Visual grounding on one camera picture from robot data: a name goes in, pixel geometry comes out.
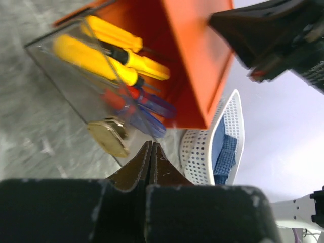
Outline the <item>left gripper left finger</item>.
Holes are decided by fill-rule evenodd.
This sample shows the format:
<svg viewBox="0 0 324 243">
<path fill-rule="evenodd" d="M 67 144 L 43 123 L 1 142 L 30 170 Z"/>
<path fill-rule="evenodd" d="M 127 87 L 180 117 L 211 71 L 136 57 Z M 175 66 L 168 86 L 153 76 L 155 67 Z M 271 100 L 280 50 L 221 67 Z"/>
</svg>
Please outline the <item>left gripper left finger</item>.
<svg viewBox="0 0 324 243">
<path fill-rule="evenodd" d="M 1 242 L 145 242 L 152 142 L 106 179 L 1 182 Z"/>
</svg>

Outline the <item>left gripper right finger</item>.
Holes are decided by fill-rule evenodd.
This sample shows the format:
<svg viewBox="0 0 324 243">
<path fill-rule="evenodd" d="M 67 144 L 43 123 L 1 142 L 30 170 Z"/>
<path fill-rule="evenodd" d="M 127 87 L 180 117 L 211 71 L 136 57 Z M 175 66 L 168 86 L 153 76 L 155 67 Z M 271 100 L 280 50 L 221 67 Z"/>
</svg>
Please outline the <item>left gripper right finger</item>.
<svg viewBox="0 0 324 243">
<path fill-rule="evenodd" d="M 163 185 L 152 150 L 153 183 L 146 188 L 147 242 L 281 242 L 269 200 L 253 186 Z"/>
</svg>

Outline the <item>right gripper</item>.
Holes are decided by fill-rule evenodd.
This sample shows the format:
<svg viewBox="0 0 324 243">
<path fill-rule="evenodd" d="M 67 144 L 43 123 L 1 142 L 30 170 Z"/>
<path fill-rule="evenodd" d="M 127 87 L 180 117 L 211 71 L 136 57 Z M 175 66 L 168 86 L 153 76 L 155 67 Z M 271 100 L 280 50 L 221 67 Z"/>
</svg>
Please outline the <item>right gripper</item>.
<svg viewBox="0 0 324 243">
<path fill-rule="evenodd" d="M 272 81 L 289 70 L 323 92 L 323 5 L 265 1 L 213 13 L 208 25 L 253 67 L 252 80 Z"/>
</svg>

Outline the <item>red blue screwdriver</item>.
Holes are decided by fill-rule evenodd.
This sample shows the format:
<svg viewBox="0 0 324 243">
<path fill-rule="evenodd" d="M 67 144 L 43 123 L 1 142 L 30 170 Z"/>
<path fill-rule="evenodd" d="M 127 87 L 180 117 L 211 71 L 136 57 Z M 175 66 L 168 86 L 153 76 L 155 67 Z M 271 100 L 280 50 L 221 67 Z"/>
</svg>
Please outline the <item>red blue screwdriver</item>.
<svg viewBox="0 0 324 243">
<path fill-rule="evenodd" d="M 102 99 L 116 115 L 129 122 L 142 133 L 155 138 L 165 136 L 166 127 L 145 108 L 135 105 L 126 96 L 106 89 L 102 95 Z"/>
<path fill-rule="evenodd" d="M 167 119 L 174 119 L 177 115 L 176 108 L 164 99 L 146 92 L 142 88 L 126 86 L 132 99 L 141 107 Z"/>
</svg>

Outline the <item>yellow slim screwdriver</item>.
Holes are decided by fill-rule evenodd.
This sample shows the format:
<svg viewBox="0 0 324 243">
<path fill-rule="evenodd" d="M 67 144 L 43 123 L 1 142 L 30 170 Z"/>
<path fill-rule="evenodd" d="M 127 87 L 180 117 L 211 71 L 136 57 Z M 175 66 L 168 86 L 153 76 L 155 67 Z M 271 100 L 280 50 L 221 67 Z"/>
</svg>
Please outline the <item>yellow slim screwdriver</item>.
<svg viewBox="0 0 324 243">
<path fill-rule="evenodd" d="M 89 37 L 94 37 L 120 48 L 130 49 L 135 53 L 143 49 L 142 38 L 96 16 L 87 16 L 86 24 L 82 23 L 80 29 L 83 34 Z"/>
</svg>

